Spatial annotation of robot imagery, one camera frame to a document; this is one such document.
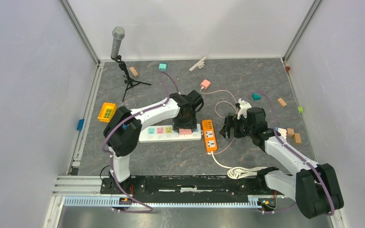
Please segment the white multicolour power strip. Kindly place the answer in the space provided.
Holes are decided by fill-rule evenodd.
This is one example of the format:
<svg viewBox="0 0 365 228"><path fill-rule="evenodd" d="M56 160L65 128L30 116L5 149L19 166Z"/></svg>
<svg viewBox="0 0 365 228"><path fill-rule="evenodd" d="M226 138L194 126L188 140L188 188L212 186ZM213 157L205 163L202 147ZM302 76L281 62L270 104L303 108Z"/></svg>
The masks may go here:
<svg viewBox="0 0 365 228"><path fill-rule="evenodd" d="M201 127L197 124L196 129L191 134L179 134L173 130L172 125L149 126L145 128L139 136L140 143L165 143L199 141L202 138Z"/></svg>

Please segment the pink cube socket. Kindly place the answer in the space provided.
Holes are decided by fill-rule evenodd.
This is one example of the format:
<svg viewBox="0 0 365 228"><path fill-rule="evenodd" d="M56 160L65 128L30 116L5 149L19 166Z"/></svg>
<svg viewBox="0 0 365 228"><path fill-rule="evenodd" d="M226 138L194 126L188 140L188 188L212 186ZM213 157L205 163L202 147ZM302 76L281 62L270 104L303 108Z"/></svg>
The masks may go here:
<svg viewBox="0 0 365 228"><path fill-rule="evenodd" d="M190 135L190 134L192 134L192 129L182 129L182 128L180 128L179 129L179 134L180 135Z"/></svg>

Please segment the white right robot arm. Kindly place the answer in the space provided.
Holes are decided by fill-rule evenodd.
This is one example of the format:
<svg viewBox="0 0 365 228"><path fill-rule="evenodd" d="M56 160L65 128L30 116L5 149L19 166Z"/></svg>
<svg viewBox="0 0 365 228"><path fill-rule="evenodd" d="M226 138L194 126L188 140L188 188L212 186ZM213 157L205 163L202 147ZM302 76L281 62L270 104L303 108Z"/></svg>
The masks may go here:
<svg viewBox="0 0 365 228"><path fill-rule="evenodd" d="M336 171L328 163L319 164L290 145L266 121L263 108L246 109L245 114L225 117L220 134L228 139L250 137L253 144L274 157L288 171L284 174L276 167L262 169L257 174L255 186L258 192L267 194L276 190L292 199L299 211L308 219L320 215L334 215L344 207L344 199Z"/></svg>

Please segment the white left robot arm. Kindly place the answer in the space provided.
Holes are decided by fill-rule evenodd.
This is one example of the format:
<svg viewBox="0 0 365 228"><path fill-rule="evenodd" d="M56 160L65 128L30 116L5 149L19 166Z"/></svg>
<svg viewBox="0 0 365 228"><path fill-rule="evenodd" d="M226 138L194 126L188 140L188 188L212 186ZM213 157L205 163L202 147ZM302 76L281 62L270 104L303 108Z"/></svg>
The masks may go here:
<svg viewBox="0 0 365 228"><path fill-rule="evenodd" d="M173 122L172 133L194 133L199 130L196 114L203 106L202 96L193 90L188 95L172 93L162 101L143 108L119 107L103 131L103 150L110 154L113 189L121 194L130 189L130 154L137 147L141 133L167 119Z"/></svg>

